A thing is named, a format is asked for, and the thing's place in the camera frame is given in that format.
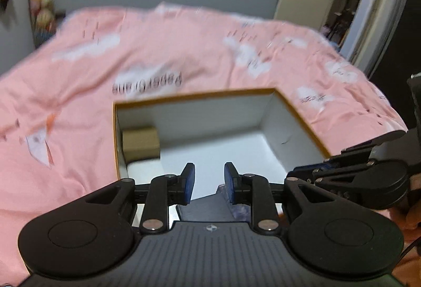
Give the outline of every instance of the open box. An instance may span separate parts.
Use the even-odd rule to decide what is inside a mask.
[[[255,173],[269,182],[283,183],[295,167],[330,156],[285,97],[272,88],[117,102],[114,124],[119,178],[132,177],[136,184],[149,182],[128,172],[122,131],[153,126],[165,173],[179,175],[186,163],[195,164],[192,199],[216,192],[224,183],[226,162],[232,162],[240,174]]]

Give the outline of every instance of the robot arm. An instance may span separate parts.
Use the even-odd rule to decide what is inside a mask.
[[[288,177],[303,179],[370,209],[402,204],[410,191],[410,175],[421,161],[417,131],[382,137],[346,149],[322,164],[297,167]],[[392,137],[397,138],[380,144]]]
[[[190,201],[193,164],[147,185],[122,179],[22,229],[18,247],[32,274],[22,287],[401,286],[391,271],[403,235],[389,219],[296,177],[270,184],[232,163],[224,169],[230,201],[251,206],[250,224],[169,229],[168,206]],[[137,203],[145,207],[132,228]]]

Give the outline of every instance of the metal screw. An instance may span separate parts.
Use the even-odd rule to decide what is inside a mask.
[[[208,225],[207,227],[205,227],[206,230],[210,231],[210,232],[214,232],[218,229],[218,227],[216,225]]]
[[[148,220],[143,222],[142,226],[145,229],[155,231],[155,230],[159,230],[160,228],[162,228],[164,226],[164,223],[161,222],[158,219],[148,219]]]
[[[257,226],[259,228],[261,228],[262,230],[266,230],[266,231],[273,231],[276,230],[279,226],[279,223],[274,221],[274,220],[270,220],[270,219],[266,219],[266,220],[261,220]]]

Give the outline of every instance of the pink bedsheet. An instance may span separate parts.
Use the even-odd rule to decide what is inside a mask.
[[[32,218],[116,179],[112,104],[276,86],[332,154],[406,129],[317,32],[203,8],[85,9],[0,81],[0,284]]]

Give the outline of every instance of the black cable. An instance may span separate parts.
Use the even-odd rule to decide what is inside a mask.
[[[418,237],[414,242],[407,246],[407,248],[400,254],[398,263],[414,248],[416,245],[421,243],[421,236]]]

